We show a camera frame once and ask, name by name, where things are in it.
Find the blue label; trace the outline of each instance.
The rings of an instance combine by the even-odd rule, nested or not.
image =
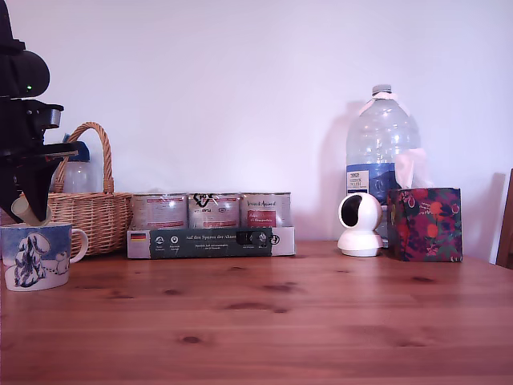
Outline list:
[[[369,193],[380,205],[386,205],[388,190],[400,188],[394,163],[351,164],[346,171],[347,193]]]

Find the floral tissue box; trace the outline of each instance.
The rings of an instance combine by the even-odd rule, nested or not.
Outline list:
[[[459,188],[393,189],[387,203],[389,249],[395,258],[463,259]]]

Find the white camera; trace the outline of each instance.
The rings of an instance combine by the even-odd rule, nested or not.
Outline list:
[[[382,220],[378,200],[366,192],[345,197],[338,206],[338,219],[345,227],[338,248],[354,257],[374,257],[383,247],[382,238],[374,231]]]

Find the large water bottle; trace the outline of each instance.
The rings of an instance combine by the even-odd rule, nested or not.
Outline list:
[[[394,158],[421,145],[417,124],[397,100],[389,84],[373,87],[372,99],[347,136],[347,193],[369,193],[378,199],[384,211],[377,231],[384,247],[388,247],[386,196],[390,188],[399,188]]]

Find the mug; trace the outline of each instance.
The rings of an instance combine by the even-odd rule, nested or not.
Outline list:
[[[71,234],[80,236],[79,253],[71,258]],[[25,223],[0,227],[0,247],[7,289],[44,290],[67,283],[70,263],[80,261],[89,241],[71,224],[51,222],[42,227]]]

